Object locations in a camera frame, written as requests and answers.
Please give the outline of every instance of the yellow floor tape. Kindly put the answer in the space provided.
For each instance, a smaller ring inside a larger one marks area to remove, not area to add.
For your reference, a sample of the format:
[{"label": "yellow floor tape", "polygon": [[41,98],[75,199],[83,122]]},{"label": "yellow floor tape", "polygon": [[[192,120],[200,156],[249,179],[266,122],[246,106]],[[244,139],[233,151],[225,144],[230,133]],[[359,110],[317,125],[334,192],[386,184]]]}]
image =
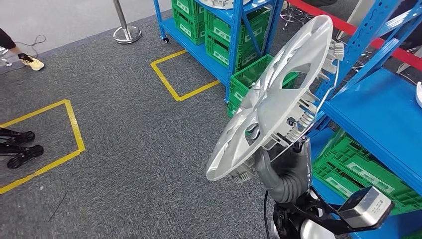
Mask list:
[{"label": "yellow floor tape", "polygon": [[39,110],[36,110],[34,112],[31,112],[29,114],[26,114],[24,116],[21,116],[19,118],[14,119],[14,120],[11,120],[9,122],[0,124],[0,127],[5,128],[5,127],[8,127],[8,126],[11,126],[15,123],[18,123],[18,122],[21,122],[22,120],[26,120],[27,118],[39,115],[39,114],[41,114],[41,113],[43,113],[47,110],[50,110],[50,109],[57,107],[57,106],[60,106],[62,104],[64,104],[66,106],[66,111],[67,111],[67,114],[69,116],[69,121],[70,121],[70,124],[72,126],[73,134],[75,136],[76,145],[78,146],[78,149],[76,151],[60,158],[60,159],[57,159],[56,161],[54,161],[50,164],[47,164],[46,166],[42,167],[41,169],[38,169],[36,172],[34,172],[34,173],[24,177],[24,178],[18,179],[16,181],[4,186],[4,187],[1,187],[0,188],[0,194],[3,194],[7,191],[12,190],[13,188],[31,180],[35,176],[41,175],[41,174],[47,172],[48,170],[50,170],[54,167],[57,167],[60,164],[66,162],[66,161],[69,161],[70,159],[78,156],[82,151],[85,151],[85,145],[84,145],[84,142],[82,141],[81,132],[79,131],[79,127],[78,127],[78,122],[76,121],[75,114],[73,112],[72,105],[70,104],[69,100],[61,100],[61,101],[56,102],[54,104],[51,104],[49,106],[43,107]]},{"label": "yellow floor tape", "polygon": [[208,83],[208,84],[206,84],[206,85],[204,85],[204,86],[202,86],[202,87],[199,87],[198,89],[193,90],[193,91],[191,91],[191,92],[189,92],[189,93],[187,93],[187,94],[185,94],[185,95],[183,95],[183,96],[179,96],[179,95],[177,94],[177,92],[173,89],[173,87],[170,85],[170,83],[167,81],[167,79],[166,79],[166,77],[163,75],[163,73],[160,71],[160,69],[158,68],[157,64],[158,64],[158,63],[161,63],[161,62],[164,62],[164,61],[167,61],[167,60],[169,60],[169,59],[171,59],[171,58],[174,58],[174,57],[176,57],[176,56],[180,56],[180,55],[182,55],[182,54],[184,54],[184,53],[186,53],[186,50],[182,50],[182,51],[176,52],[176,53],[171,54],[171,55],[169,55],[169,56],[166,56],[166,57],[163,57],[163,58],[158,59],[158,60],[156,60],[156,61],[153,61],[153,62],[151,63],[151,67],[152,67],[152,69],[154,69],[155,73],[156,73],[156,74],[158,75],[158,77],[161,79],[161,82],[163,82],[164,86],[167,88],[167,90],[170,92],[170,94],[173,96],[173,98],[174,98],[176,101],[184,101],[184,100],[186,100],[187,98],[192,97],[192,96],[194,96],[194,95],[196,95],[196,94],[199,94],[199,93],[201,93],[202,91],[207,90],[207,89],[209,89],[209,88],[211,88],[211,87],[213,87],[213,86],[215,86],[215,85],[217,85],[217,84],[219,83],[219,81],[218,81],[218,80],[216,80],[216,81],[213,81],[213,82],[211,82],[211,83]]}]

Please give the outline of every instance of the black pants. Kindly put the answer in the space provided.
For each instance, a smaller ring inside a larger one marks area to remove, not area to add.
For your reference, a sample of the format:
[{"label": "black pants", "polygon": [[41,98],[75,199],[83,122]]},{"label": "black pants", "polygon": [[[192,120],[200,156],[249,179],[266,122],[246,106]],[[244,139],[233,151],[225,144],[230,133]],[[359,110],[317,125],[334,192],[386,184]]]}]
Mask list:
[{"label": "black pants", "polygon": [[6,49],[12,49],[16,47],[16,44],[12,41],[10,36],[7,33],[5,33],[1,28],[0,28],[0,46]]}]

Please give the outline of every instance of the sneaker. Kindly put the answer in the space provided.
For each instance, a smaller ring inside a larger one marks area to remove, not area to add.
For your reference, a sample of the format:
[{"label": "sneaker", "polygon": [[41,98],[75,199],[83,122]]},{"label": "sneaker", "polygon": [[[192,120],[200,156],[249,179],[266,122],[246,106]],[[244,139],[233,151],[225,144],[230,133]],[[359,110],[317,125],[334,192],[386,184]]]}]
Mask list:
[{"label": "sneaker", "polygon": [[23,54],[20,57],[20,61],[25,65],[25,66],[30,66],[34,71],[39,71],[44,67],[44,63],[42,63],[41,61],[39,61],[38,59]]}]

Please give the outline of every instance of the green plastic crate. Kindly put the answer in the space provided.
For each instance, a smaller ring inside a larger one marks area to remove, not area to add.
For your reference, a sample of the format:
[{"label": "green plastic crate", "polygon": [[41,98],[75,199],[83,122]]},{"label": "green plastic crate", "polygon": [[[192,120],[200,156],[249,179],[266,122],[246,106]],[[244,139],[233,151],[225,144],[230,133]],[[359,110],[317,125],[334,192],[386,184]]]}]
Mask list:
[{"label": "green plastic crate", "polygon": [[422,230],[412,233],[408,236],[402,237],[401,239],[422,239]]},{"label": "green plastic crate", "polygon": [[177,28],[187,36],[195,45],[205,42],[204,22],[195,23],[186,17],[183,12],[173,9],[173,18]]},{"label": "green plastic crate", "polygon": [[237,111],[237,108],[238,108],[239,106],[235,106],[233,103],[231,103],[230,102],[230,100],[228,101],[228,104],[227,104],[227,115],[230,117],[230,118],[232,118],[233,117],[233,115],[236,113],[236,111]]},{"label": "green plastic crate", "polygon": [[[235,105],[239,106],[243,97],[246,96],[249,89],[252,87],[252,83],[259,79],[272,59],[273,57],[270,54],[267,54],[243,70],[231,76],[230,98]],[[287,74],[283,81],[283,88],[292,88],[298,75],[299,74],[297,72],[291,72]]]},{"label": "green plastic crate", "polygon": [[182,12],[193,23],[204,22],[205,9],[195,0],[172,0],[172,8]]},{"label": "green plastic crate", "polygon": [[396,203],[392,215],[422,209],[422,197],[343,130],[331,138],[313,163],[313,169],[319,172],[318,169],[328,163],[363,187],[374,185],[381,190]]},{"label": "green plastic crate", "polygon": [[[263,7],[247,15],[249,24],[257,42],[264,41],[270,13],[270,9]],[[216,39],[226,45],[230,43],[231,38],[229,24],[225,23],[223,20],[207,10],[205,12],[205,22],[207,31],[212,32]],[[244,47],[253,45],[251,37],[246,30],[246,26],[243,21],[241,22],[239,29],[238,45]]]},{"label": "green plastic crate", "polygon": [[313,168],[313,173],[316,178],[330,185],[331,189],[343,198],[349,198],[354,192],[364,188],[329,162]]},{"label": "green plastic crate", "polygon": [[[206,32],[206,49],[207,55],[216,60],[221,65],[228,67],[229,63],[229,52],[228,45],[224,45],[214,38],[213,34]],[[250,48],[249,51],[243,51],[237,53],[236,63],[235,63],[235,72],[243,69],[251,62],[258,59],[258,54],[255,51],[255,48]]]}]

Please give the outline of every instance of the red barrier rope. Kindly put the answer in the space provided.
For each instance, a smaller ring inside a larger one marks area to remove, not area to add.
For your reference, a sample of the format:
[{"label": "red barrier rope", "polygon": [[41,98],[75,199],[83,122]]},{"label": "red barrier rope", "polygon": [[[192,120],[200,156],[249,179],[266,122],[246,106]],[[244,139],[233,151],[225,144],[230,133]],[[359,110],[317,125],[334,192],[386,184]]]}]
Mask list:
[{"label": "red barrier rope", "polygon": [[[343,20],[341,20],[340,18],[333,16],[329,13],[326,13],[325,11],[314,7],[312,5],[309,5],[301,0],[287,0],[289,3],[295,5],[296,7],[302,9],[303,11],[318,16],[318,15],[328,15],[331,17],[332,22],[334,24],[334,27],[344,31],[345,33],[347,33],[348,35],[353,35],[357,29],[357,27],[355,27],[354,25],[351,25]],[[375,40],[373,40],[371,42],[371,46],[379,49],[384,43],[384,40],[381,38],[377,38]],[[401,49],[401,48],[397,48],[394,52],[393,52],[393,57],[397,58],[400,61],[403,61],[404,63],[407,63],[411,66],[413,66],[414,68],[422,71],[422,59],[414,56],[413,54]]]}]

